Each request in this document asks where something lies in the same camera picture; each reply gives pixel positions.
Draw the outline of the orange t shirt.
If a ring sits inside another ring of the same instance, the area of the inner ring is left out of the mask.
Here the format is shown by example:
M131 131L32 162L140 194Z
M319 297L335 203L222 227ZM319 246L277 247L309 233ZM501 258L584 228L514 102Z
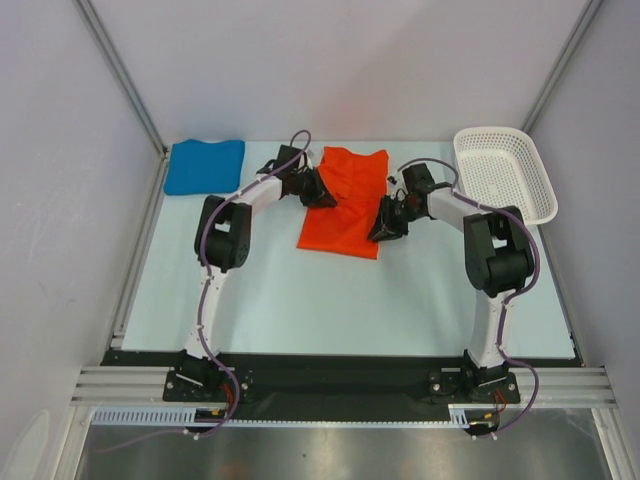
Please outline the orange t shirt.
M388 152L326 146L318 170L336 205L307 210L297 247L375 260L378 245L368 235L387 194Z

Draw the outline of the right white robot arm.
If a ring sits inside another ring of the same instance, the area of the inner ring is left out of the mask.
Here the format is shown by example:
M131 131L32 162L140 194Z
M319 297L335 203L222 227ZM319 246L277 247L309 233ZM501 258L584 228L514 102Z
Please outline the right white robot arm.
M469 399L484 401L507 376L510 308L538 280L538 247L517 207L483 205L448 187L409 193L403 199L383 196L368 239L379 243L402 238L409 224L422 218L445 222L463 234L465 271L477 296L461 388Z

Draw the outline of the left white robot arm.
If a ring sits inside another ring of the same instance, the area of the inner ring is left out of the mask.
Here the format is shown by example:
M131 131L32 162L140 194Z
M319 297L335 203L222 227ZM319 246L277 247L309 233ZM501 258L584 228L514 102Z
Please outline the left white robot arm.
M194 249L201 266L201 286L195 324L185 344L186 354L207 358L220 349L215 338L225 283L249 257L253 217L287 195L308 208L333 208L330 194L316 168L302 167L269 175L260 172L247 186L223 198L205 199Z

